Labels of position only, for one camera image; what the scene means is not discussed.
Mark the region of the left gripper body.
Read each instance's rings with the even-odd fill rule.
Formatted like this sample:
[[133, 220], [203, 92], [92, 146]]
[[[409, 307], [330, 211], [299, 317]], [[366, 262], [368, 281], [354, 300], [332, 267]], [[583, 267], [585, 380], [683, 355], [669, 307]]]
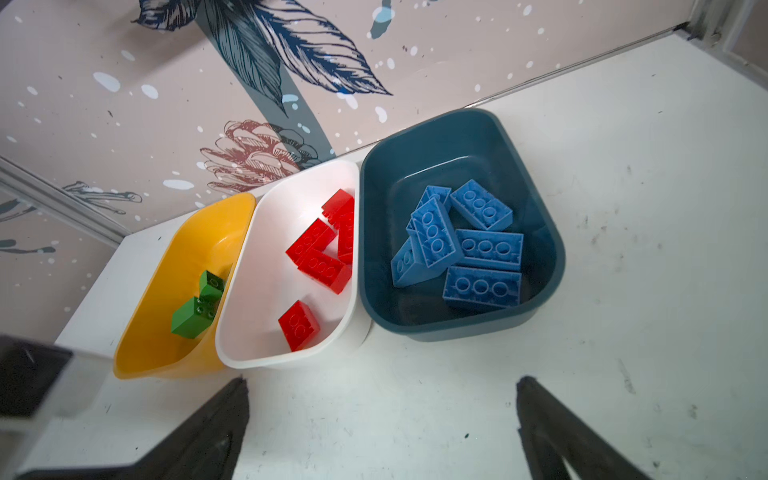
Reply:
[[48, 424], [93, 404], [112, 371], [105, 356], [1, 336], [1, 477], [12, 479]]

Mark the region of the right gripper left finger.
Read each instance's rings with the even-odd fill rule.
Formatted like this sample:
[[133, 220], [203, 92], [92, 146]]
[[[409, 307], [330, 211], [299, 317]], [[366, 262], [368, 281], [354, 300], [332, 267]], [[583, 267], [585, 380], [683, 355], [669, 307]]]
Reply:
[[247, 381], [235, 378], [132, 464], [37, 469], [20, 479], [231, 479], [250, 418]]

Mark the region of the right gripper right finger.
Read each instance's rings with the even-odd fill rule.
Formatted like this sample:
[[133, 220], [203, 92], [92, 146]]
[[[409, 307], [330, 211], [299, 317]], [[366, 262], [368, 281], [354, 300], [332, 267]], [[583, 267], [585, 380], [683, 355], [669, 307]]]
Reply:
[[533, 479], [646, 479], [531, 376], [517, 383], [518, 433]]

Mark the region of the green square lego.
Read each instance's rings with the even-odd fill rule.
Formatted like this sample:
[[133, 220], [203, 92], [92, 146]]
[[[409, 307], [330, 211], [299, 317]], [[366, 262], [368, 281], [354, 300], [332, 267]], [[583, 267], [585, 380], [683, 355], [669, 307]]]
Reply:
[[196, 339], [213, 323], [218, 303], [193, 297], [172, 315], [171, 332], [185, 339]]

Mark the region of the small red lego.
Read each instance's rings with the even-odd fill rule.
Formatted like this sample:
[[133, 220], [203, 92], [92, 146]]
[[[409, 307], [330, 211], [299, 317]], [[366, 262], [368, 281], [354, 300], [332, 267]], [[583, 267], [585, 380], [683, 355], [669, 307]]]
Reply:
[[321, 330], [310, 307], [300, 300], [280, 316], [278, 323], [292, 352], [304, 349]]

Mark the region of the white plastic bin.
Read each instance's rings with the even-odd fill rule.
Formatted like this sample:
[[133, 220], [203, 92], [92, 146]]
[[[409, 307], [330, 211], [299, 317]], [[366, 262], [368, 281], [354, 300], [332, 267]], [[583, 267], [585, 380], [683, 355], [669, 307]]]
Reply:
[[[357, 164], [333, 160], [287, 177], [258, 201], [241, 254], [219, 307], [215, 345], [219, 359], [237, 370], [286, 369], [328, 364], [360, 347], [371, 318], [359, 302], [353, 274], [340, 294], [300, 272], [286, 249], [337, 191], [355, 195]], [[295, 302], [306, 304], [320, 324], [306, 348], [293, 352], [279, 317]]]

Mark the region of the blue lego diagonal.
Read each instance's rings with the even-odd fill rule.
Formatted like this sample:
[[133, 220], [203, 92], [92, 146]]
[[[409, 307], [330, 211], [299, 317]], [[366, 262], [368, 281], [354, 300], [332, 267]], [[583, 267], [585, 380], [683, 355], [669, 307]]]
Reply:
[[512, 232], [457, 229], [463, 258], [460, 266], [519, 272], [524, 235]]

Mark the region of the yellow plastic bin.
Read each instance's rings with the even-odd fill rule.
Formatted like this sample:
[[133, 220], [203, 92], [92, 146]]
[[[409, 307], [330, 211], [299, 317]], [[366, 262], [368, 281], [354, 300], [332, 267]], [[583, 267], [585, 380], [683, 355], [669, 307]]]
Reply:
[[197, 338], [185, 339], [171, 331], [172, 314], [199, 293], [205, 271], [229, 279], [256, 205], [252, 194], [241, 193], [195, 212], [180, 226], [116, 349], [117, 378], [192, 378], [224, 368], [215, 346], [219, 318]]

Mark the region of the teal plastic bin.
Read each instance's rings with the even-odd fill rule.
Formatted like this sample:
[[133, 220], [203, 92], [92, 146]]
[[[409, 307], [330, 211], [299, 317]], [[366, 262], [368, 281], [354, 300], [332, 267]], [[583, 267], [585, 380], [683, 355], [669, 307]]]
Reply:
[[[448, 268], [423, 283], [393, 286], [391, 259], [406, 239], [417, 246], [417, 235], [409, 236], [406, 226], [425, 188], [453, 192], [469, 180], [513, 210], [513, 224], [497, 232], [524, 235], [516, 307], [478, 312], [449, 306], [442, 297]], [[357, 198], [358, 291], [372, 319], [391, 332], [437, 341], [512, 328], [527, 321], [562, 280], [563, 241], [512, 141], [489, 112], [454, 111], [380, 142], [362, 164]], [[448, 215], [455, 231], [479, 230], [452, 203]]]

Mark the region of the light blue lego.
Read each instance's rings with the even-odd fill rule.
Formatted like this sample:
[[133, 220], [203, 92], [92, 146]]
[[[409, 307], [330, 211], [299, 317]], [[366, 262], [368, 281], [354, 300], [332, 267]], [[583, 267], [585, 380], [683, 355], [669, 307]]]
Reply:
[[395, 288], [405, 288], [423, 283], [438, 278], [446, 272], [446, 268], [428, 268], [411, 238], [405, 240], [391, 259], [390, 267], [392, 283]]

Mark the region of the blue lego bottom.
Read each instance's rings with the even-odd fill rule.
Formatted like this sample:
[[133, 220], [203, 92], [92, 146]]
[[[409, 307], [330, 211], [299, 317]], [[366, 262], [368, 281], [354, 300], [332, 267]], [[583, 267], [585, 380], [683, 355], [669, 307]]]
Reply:
[[411, 220], [428, 270], [442, 273], [463, 258], [448, 212], [438, 199], [430, 199], [418, 207], [411, 214]]

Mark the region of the red lego diagonal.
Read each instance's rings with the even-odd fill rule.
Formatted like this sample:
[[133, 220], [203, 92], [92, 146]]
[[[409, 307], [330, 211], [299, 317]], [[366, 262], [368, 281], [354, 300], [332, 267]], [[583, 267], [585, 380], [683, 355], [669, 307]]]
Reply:
[[343, 210], [337, 220], [338, 227], [338, 259], [348, 265], [353, 261], [354, 250], [354, 206]]

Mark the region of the red square lego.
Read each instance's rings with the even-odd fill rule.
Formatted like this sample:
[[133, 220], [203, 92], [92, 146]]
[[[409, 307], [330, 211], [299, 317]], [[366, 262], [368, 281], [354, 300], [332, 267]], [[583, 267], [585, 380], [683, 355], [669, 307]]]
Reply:
[[339, 210], [343, 209], [349, 202], [354, 202], [354, 197], [344, 189], [338, 189], [323, 205], [323, 215], [331, 219]]

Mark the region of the red long lego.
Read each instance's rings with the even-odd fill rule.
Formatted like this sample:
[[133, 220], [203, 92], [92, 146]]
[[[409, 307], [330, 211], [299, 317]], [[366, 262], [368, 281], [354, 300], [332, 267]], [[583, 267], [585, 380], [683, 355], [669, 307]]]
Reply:
[[286, 250], [286, 254], [299, 266], [308, 252], [323, 252], [336, 236], [337, 232], [331, 226], [321, 219], [316, 219]]

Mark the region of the blue long lego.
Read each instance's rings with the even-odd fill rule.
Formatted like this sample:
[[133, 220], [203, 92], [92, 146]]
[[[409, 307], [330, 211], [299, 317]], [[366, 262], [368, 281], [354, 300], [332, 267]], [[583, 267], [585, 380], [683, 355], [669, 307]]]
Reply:
[[406, 232], [409, 236], [417, 235], [417, 223], [426, 222], [427, 219], [447, 217], [451, 208], [450, 194], [452, 190], [449, 187], [428, 185], [417, 206], [412, 212], [411, 218], [406, 226]]

